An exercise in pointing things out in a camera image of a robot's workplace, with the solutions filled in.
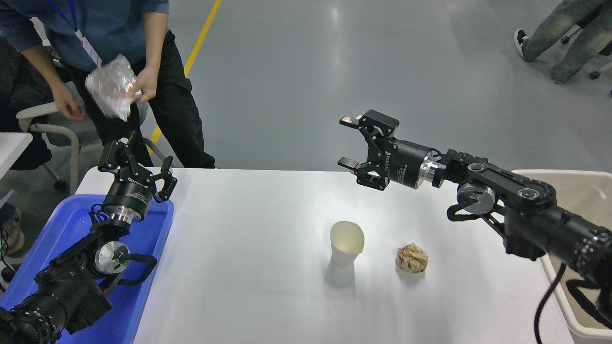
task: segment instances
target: sneaker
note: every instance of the sneaker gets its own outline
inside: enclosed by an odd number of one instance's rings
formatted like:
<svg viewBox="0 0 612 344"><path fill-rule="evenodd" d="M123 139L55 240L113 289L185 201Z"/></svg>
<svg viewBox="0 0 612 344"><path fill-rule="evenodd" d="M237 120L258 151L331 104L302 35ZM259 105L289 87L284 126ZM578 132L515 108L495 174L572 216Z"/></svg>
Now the sneaker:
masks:
<svg viewBox="0 0 612 344"><path fill-rule="evenodd" d="M514 44L517 46L518 53L521 55L521 59L525 60L525 55L523 54L523 44L529 39L529 36L523 31L523 29L518 29L514 32Z"/></svg>
<svg viewBox="0 0 612 344"><path fill-rule="evenodd" d="M21 230L21 209L15 208L13 216L4 223L0 223L6 241L2 241L1 253L13 256L23 248L25 236Z"/></svg>

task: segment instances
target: crumpled paper ball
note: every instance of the crumpled paper ball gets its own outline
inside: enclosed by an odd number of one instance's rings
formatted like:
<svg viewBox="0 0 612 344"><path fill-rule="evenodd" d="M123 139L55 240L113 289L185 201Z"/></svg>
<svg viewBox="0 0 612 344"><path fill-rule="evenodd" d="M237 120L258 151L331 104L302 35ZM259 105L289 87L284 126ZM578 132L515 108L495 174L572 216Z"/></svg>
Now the crumpled paper ball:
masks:
<svg viewBox="0 0 612 344"><path fill-rule="evenodd" d="M425 271L428 261L427 253L414 243L398 249L395 260L402 270L408 272Z"/></svg>

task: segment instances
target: plastic bag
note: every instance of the plastic bag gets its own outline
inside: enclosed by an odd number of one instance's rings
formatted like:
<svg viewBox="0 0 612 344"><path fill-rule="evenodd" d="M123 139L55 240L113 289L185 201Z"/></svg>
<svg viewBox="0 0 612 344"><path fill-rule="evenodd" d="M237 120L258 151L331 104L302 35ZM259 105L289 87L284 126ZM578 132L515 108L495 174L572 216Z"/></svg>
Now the plastic bag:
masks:
<svg viewBox="0 0 612 344"><path fill-rule="evenodd" d="M124 95L136 82L136 75L130 62L123 55L96 68L85 79L85 86L104 116L121 118L127 122L130 105L140 98L138 91L134 97Z"/></svg>

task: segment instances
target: white table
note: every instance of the white table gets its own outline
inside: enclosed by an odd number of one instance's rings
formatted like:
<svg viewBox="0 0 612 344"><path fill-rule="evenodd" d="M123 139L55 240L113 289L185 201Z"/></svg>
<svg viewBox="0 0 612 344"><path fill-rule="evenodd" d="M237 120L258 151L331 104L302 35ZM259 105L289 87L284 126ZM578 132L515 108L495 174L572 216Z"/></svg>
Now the white table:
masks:
<svg viewBox="0 0 612 344"><path fill-rule="evenodd" d="M30 133L0 132L0 178L32 141Z"/></svg>
<svg viewBox="0 0 612 344"><path fill-rule="evenodd" d="M455 185L380 192L348 172L174 169L176 212L134 343L535 343L548 283L482 222L452 223ZM77 193L105 194L90 170ZM329 229L359 224L354 268L330 262ZM415 242L424 274L395 265ZM554 298L545 343L573 343Z"/></svg>

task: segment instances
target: blue shirt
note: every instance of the blue shirt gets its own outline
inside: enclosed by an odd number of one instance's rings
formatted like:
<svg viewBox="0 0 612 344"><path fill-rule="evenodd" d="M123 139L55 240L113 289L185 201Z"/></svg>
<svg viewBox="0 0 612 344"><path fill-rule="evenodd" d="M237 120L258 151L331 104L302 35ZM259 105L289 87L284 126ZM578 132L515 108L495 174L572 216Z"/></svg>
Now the blue shirt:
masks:
<svg viewBox="0 0 612 344"><path fill-rule="evenodd" d="M95 69L76 37L67 0L53 3L68 19L65 21L48 0L0 0L0 37L6 38L18 51L41 43L29 19L37 17L44 25L47 38L66 63L87 72ZM76 26L106 64L123 54L130 63L146 56L143 13L168 13L168 0L74 0Z"/></svg>

